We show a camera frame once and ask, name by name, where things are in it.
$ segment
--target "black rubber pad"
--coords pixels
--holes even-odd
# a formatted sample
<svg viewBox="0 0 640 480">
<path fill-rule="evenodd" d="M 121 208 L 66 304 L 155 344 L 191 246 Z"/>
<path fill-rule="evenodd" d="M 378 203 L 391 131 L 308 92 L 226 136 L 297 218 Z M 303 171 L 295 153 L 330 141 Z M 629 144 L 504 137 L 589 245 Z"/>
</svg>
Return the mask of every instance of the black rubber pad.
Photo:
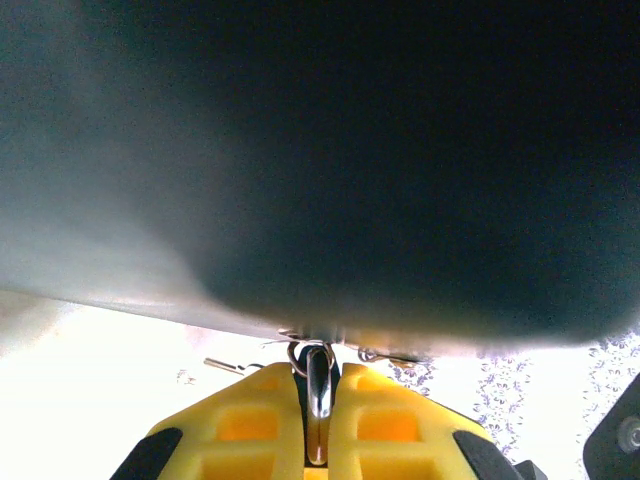
<svg viewBox="0 0 640 480">
<path fill-rule="evenodd" d="M 471 432 L 455 432 L 453 438 L 478 480 L 523 480 L 498 447 Z"/>
<path fill-rule="evenodd" d="M 525 460 L 519 463 L 516 465 L 516 470 L 518 470 L 518 473 L 524 480 L 549 480 L 549 478 L 542 473 L 542 470 L 531 460 Z"/>
<path fill-rule="evenodd" d="M 140 440 L 111 480 L 157 480 L 182 439 L 182 430 L 167 428 Z"/>
<path fill-rule="evenodd" d="M 591 480 L 640 479 L 640 450 L 625 453 L 618 446 L 620 424 L 633 416 L 640 416 L 640 375 L 587 439 L 583 459 Z"/>
</svg>

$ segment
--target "yellow foam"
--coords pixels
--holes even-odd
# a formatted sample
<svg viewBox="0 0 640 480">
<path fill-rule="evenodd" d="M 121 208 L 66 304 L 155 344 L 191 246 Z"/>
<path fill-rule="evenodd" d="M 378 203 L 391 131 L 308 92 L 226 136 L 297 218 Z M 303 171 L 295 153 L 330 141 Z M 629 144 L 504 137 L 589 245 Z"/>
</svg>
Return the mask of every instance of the yellow foam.
<svg viewBox="0 0 640 480">
<path fill-rule="evenodd" d="M 452 434 L 474 422 L 361 365 L 345 364 L 328 469 L 304 467 L 302 416 L 288 363 L 270 365 L 166 419 L 183 437 L 159 480 L 475 480 Z"/>
<path fill-rule="evenodd" d="M 302 417 L 291 365 L 269 365 L 167 418 L 182 439 L 158 480 L 300 480 Z"/>
<path fill-rule="evenodd" d="M 475 480 L 452 434 L 482 427 L 362 365 L 345 364 L 329 430 L 330 480 Z"/>
</svg>

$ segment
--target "square cutout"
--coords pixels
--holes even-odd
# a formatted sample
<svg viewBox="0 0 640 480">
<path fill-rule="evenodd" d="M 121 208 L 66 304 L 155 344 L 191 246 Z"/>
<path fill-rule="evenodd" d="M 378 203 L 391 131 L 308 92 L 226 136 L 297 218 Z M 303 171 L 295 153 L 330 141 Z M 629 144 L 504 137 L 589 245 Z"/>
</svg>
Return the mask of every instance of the square cutout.
<svg viewBox="0 0 640 480">
<path fill-rule="evenodd" d="M 235 408 L 224 412 L 218 421 L 216 440 L 276 440 L 279 431 L 277 412 L 267 408 Z"/>
<path fill-rule="evenodd" d="M 204 458 L 200 480 L 270 480 L 275 454 Z"/>
<path fill-rule="evenodd" d="M 361 480 L 443 480 L 436 464 L 429 458 L 360 458 Z"/>
<path fill-rule="evenodd" d="M 383 387 L 384 385 L 382 385 L 380 381 L 377 381 L 377 379 L 372 379 L 367 375 L 363 375 L 362 377 L 360 377 L 358 379 L 358 383 L 356 384 L 356 390 L 368 392 L 382 390 Z"/>
<path fill-rule="evenodd" d="M 418 419 L 405 410 L 367 410 L 358 419 L 358 440 L 419 442 Z"/>
</svg>

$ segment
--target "dark gray curved surface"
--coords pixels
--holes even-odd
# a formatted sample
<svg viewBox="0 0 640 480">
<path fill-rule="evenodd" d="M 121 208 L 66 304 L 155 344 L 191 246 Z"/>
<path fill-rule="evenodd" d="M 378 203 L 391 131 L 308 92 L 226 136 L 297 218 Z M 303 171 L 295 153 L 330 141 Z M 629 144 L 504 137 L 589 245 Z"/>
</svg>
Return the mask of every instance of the dark gray curved surface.
<svg viewBox="0 0 640 480">
<path fill-rule="evenodd" d="M 637 5 L 237 3 L 0 7 L 0 287 L 418 345 L 637 313 Z"/>
</svg>

